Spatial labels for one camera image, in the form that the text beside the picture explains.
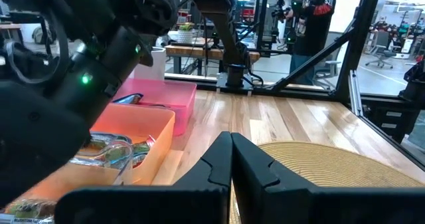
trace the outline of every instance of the wooden table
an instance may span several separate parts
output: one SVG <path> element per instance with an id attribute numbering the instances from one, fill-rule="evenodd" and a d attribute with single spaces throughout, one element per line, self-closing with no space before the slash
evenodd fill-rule
<path id="1" fill-rule="evenodd" d="M 174 73 L 181 74 L 181 57 L 204 58 L 205 50 L 199 47 L 183 47 L 177 45 L 167 45 L 165 47 L 167 56 L 174 58 Z M 220 49 L 211 49 L 208 51 L 208 58 L 212 60 L 222 60 L 223 51 Z M 255 63 L 260 59 L 260 53 L 250 52 L 251 63 Z M 202 61 L 198 63 L 198 75 L 201 74 Z"/>
<path id="2" fill-rule="evenodd" d="M 297 140 L 343 148 L 425 182 L 418 166 L 340 103 L 198 90 L 187 132 L 173 139 L 152 184 L 176 182 L 222 131 L 239 132 L 255 144 Z"/>
<path id="3" fill-rule="evenodd" d="M 0 24 L 0 31 L 7 32 L 7 38 L 5 37 L 5 39 L 13 39 L 21 44 L 24 43 L 20 24 Z"/>

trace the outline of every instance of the woven placemat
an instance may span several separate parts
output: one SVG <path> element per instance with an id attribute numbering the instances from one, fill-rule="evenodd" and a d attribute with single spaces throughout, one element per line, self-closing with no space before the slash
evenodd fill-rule
<path id="1" fill-rule="evenodd" d="M 339 148 L 305 142 L 259 145 L 268 155 L 321 187 L 424 187 L 380 162 Z M 232 188 L 230 223 L 240 224 Z"/>

